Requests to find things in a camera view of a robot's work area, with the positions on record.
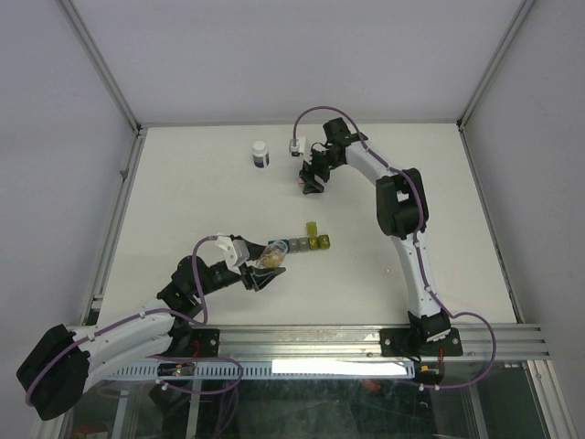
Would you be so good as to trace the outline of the clear jar orange pills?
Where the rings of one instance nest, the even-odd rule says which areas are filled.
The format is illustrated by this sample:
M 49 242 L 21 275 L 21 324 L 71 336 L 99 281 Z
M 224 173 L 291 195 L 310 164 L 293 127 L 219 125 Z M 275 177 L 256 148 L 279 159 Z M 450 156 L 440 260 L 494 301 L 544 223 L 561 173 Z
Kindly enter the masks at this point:
M 288 251 L 288 244 L 285 241 L 273 241 L 269 243 L 261 253 L 257 261 L 257 267 L 260 269 L 279 268 Z

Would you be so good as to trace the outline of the weekly pill organizer strip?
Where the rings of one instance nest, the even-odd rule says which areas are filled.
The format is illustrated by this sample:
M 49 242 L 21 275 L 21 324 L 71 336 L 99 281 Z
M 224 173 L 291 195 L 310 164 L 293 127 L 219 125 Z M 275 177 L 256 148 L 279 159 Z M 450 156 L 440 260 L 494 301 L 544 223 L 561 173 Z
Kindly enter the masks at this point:
M 321 234 L 315 221 L 305 224 L 305 235 L 298 238 L 288 238 L 268 241 L 268 245 L 275 245 L 284 253 L 315 252 L 331 248 L 331 240 L 328 234 Z

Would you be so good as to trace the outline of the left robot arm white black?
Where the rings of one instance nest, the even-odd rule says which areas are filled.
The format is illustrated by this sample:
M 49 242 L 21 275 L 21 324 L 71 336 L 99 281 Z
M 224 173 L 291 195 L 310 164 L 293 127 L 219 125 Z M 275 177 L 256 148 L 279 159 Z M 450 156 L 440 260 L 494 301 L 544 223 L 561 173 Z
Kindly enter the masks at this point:
M 183 357 L 192 332 L 209 319 L 207 296 L 233 284 L 259 292 L 285 273 L 282 262 L 263 262 L 268 248 L 237 235 L 212 235 L 223 258 L 206 264 L 184 257 L 156 297 L 111 323 L 48 329 L 16 372 L 26 405 L 43 421 L 59 417 L 99 381 L 133 362 Z

